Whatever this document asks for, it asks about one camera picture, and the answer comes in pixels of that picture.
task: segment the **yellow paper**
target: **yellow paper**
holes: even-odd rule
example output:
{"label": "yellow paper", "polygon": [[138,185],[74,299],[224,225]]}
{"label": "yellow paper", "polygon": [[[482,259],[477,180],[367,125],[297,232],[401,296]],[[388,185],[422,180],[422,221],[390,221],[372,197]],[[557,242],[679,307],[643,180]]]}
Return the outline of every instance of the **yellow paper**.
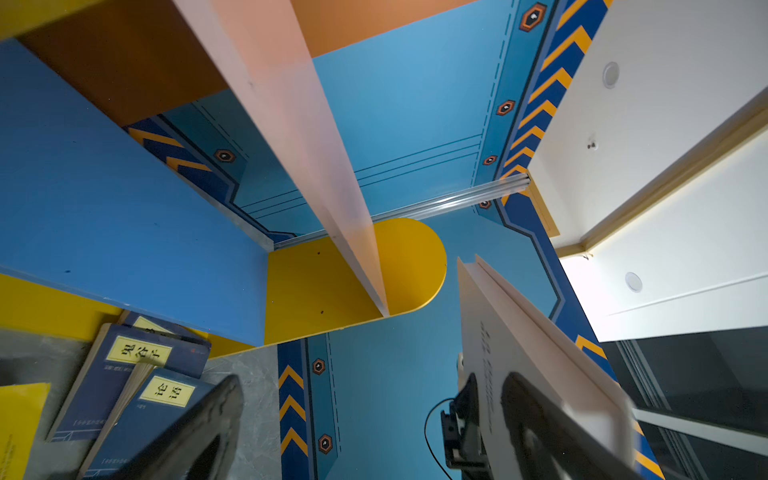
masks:
{"label": "yellow paper", "polygon": [[157,325],[155,322],[151,322],[150,320],[142,316],[139,316],[136,319],[136,321],[134,322],[134,326],[140,329],[154,330],[155,332],[173,333],[169,329],[164,329],[163,327]]}
{"label": "yellow paper", "polygon": [[50,383],[0,387],[0,478],[22,480]]}

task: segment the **yellow chevron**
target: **yellow chevron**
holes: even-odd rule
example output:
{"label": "yellow chevron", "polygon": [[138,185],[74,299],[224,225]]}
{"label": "yellow chevron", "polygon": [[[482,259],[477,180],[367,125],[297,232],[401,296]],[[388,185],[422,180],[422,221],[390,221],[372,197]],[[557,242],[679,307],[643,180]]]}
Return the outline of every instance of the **yellow chevron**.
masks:
{"label": "yellow chevron", "polygon": [[603,357],[604,359],[608,360],[608,357],[605,356],[605,351],[600,348],[599,346],[595,345],[594,343],[590,342],[589,340],[585,339],[583,336],[579,335],[576,337],[576,346],[579,349],[587,349],[592,353],[596,353],[599,356]]}
{"label": "yellow chevron", "polygon": [[135,128],[128,128],[128,134],[139,142],[139,145],[144,146],[144,140],[159,141],[162,144],[173,145],[174,147],[181,147],[181,144],[175,141],[171,137],[164,137],[158,134],[151,134],[148,131],[136,130]]}
{"label": "yellow chevron", "polygon": [[[518,159],[518,158],[519,158],[521,155],[523,155],[523,154],[526,154],[526,155],[528,155],[530,158],[533,158],[533,150],[531,150],[530,148],[526,147],[526,148],[523,148],[522,150],[520,150],[518,153],[516,153],[516,154],[512,155],[512,156],[509,158],[509,160],[507,160],[507,161],[506,161],[506,163],[504,163],[504,166],[505,166],[505,167],[509,167],[509,165],[510,165],[510,164],[511,164],[513,161],[517,160],[517,159]],[[511,173],[511,172],[512,172],[512,170],[510,170],[509,172],[507,172],[506,174],[504,174],[504,175],[502,176],[502,178],[508,177],[508,176],[510,175],[510,173]]]}
{"label": "yellow chevron", "polygon": [[282,387],[285,381],[288,380],[288,377],[292,378],[302,389],[304,389],[304,379],[302,379],[301,375],[296,373],[294,369],[290,368],[290,365],[287,365],[286,369],[283,370],[280,380],[277,381],[277,388]]}
{"label": "yellow chevron", "polygon": [[558,113],[558,108],[555,107],[552,102],[547,100],[543,104],[536,107],[536,110],[533,110],[530,115],[528,115],[526,118],[523,118],[523,121],[520,122],[520,128],[522,128],[522,126],[527,124],[529,121],[533,120],[533,117],[540,114],[542,110],[547,112],[550,117],[554,117],[554,114]]}
{"label": "yellow chevron", "polygon": [[304,452],[304,455],[309,456],[309,453],[307,453],[306,450],[306,442],[304,442],[301,437],[299,437],[299,434],[296,433],[296,430],[291,429],[288,430],[288,433],[286,434],[286,438],[283,439],[283,442],[280,443],[280,454],[282,455],[285,453],[286,449],[288,448],[288,445],[290,445],[291,442],[296,442],[296,444],[299,446],[302,452]]}
{"label": "yellow chevron", "polygon": [[301,418],[304,419],[304,422],[306,422],[306,412],[304,412],[304,409],[301,408],[301,405],[290,395],[288,395],[288,398],[283,403],[283,406],[280,407],[280,420],[283,419],[286,412],[288,412],[288,409],[294,409],[296,412],[299,413]]}
{"label": "yellow chevron", "polygon": [[[519,173],[521,173],[521,174],[526,174],[526,173],[528,172],[528,169],[526,169],[526,168],[525,168],[525,167],[523,167],[522,165],[515,165],[515,166],[514,166],[514,167],[513,167],[513,168],[512,168],[512,169],[511,169],[509,172],[507,172],[506,174],[503,174],[503,175],[502,175],[502,178],[506,178],[506,177],[509,177],[509,176],[510,176],[510,175],[512,175],[514,172],[519,172]],[[528,197],[528,198],[530,198],[530,197],[531,197],[531,195],[530,195],[530,193],[528,192],[528,189],[527,189],[527,188],[526,188],[525,190],[523,190],[523,191],[520,191],[520,192],[518,192],[518,193],[519,193],[519,194],[523,194],[523,195],[525,195],[525,196],[526,196],[526,197]],[[503,196],[503,197],[502,197],[502,205],[506,205],[508,200],[509,200],[509,195],[505,195],[505,196]]]}
{"label": "yellow chevron", "polygon": [[634,461],[644,466],[648,470],[651,470],[657,476],[664,478],[664,473],[661,472],[661,468],[659,468],[659,465],[653,460],[651,460],[650,458],[648,458],[647,456],[638,452],[637,450],[634,451]]}
{"label": "yellow chevron", "polygon": [[525,132],[520,138],[515,140],[515,142],[512,144],[512,146],[509,148],[509,150],[513,150],[515,147],[517,147],[523,140],[530,137],[531,135],[534,135],[538,137],[539,140],[544,138],[544,131],[540,129],[539,127],[533,127],[531,130]]}
{"label": "yellow chevron", "polygon": [[563,43],[560,44],[559,47],[557,47],[552,53],[549,54],[549,56],[544,60],[544,64],[541,66],[541,71],[544,71],[546,67],[550,65],[557,57],[559,57],[566,48],[570,47],[572,44],[578,45],[578,47],[581,49],[581,52],[586,54],[587,50],[589,50],[589,46],[592,45],[592,39],[589,38],[589,35],[587,35],[587,31],[584,30],[584,27],[579,27],[574,31],[568,38],[563,41]]}
{"label": "yellow chevron", "polygon": [[206,172],[210,172],[211,169],[206,167],[203,164],[199,164],[197,162],[190,162],[186,160],[181,160],[180,158],[173,158],[173,157],[165,157],[165,164],[171,169],[175,171],[179,171],[179,165],[182,167],[189,167],[189,168],[195,168],[197,170],[205,170]]}
{"label": "yellow chevron", "polygon": [[544,90],[549,88],[549,86],[555,83],[556,81],[559,81],[560,83],[562,83],[565,89],[568,90],[571,86],[571,81],[573,81],[573,78],[571,78],[568,72],[566,72],[563,68],[561,68],[560,70],[556,71],[554,75],[548,78],[546,82],[541,84],[541,87],[537,88],[536,91],[534,91],[531,94],[531,98],[530,100],[528,100],[528,103],[531,103],[533,100],[535,100],[536,97],[541,95],[544,92]]}
{"label": "yellow chevron", "polygon": [[565,9],[565,12],[563,12],[563,15],[560,17],[560,23],[558,23],[558,30],[560,30],[560,27],[565,25],[565,22],[571,19],[572,16],[576,12],[578,12],[579,8],[583,7],[584,4],[587,3],[587,0],[576,0],[576,2],[573,2],[573,4]]}

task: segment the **yellow label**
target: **yellow label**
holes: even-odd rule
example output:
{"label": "yellow label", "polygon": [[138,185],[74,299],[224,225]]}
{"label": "yellow label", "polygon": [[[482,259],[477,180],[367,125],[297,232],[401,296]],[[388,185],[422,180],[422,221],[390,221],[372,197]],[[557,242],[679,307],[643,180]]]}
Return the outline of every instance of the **yellow label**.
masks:
{"label": "yellow label", "polygon": [[163,333],[173,333],[169,329],[164,329],[163,327],[157,325],[155,322],[151,322],[150,320],[139,316],[136,321],[134,322],[134,326],[145,329],[145,330],[154,330],[155,332],[163,332]]}
{"label": "yellow label", "polygon": [[122,363],[139,363],[139,360],[145,360],[157,366],[165,366],[172,349],[169,346],[118,335],[107,354],[107,360]]}
{"label": "yellow label", "polygon": [[183,408],[190,401],[192,392],[194,392],[192,385],[154,376],[139,398]]}

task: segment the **book cover label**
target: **book cover label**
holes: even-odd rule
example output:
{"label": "book cover label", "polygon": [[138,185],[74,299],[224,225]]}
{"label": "book cover label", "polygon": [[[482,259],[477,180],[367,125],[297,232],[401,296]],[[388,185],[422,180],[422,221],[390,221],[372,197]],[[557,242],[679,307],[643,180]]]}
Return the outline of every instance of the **book cover label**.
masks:
{"label": "book cover label", "polygon": [[194,385],[154,376],[139,398],[184,408],[190,401],[192,392],[194,392]]}
{"label": "book cover label", "polygon": [[148,360],[157,366],[165,366],[173,347],[150,343],[118,335],[109,349],[106,360],[122,363],[139,363]]}

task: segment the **orange panel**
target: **orange panel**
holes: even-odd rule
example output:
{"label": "orange panel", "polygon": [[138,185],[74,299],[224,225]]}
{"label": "orange panel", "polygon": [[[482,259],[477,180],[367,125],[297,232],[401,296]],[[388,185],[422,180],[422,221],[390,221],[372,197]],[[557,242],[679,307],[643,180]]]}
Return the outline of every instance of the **orange panel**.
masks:
{"label": "orange panel", "polygon": [[170,0],[109,0],[19,40],[120,126],[227,88]]}
{"label": "orange panel", "polygon": [[313,58],[474,0],[291,0]]}

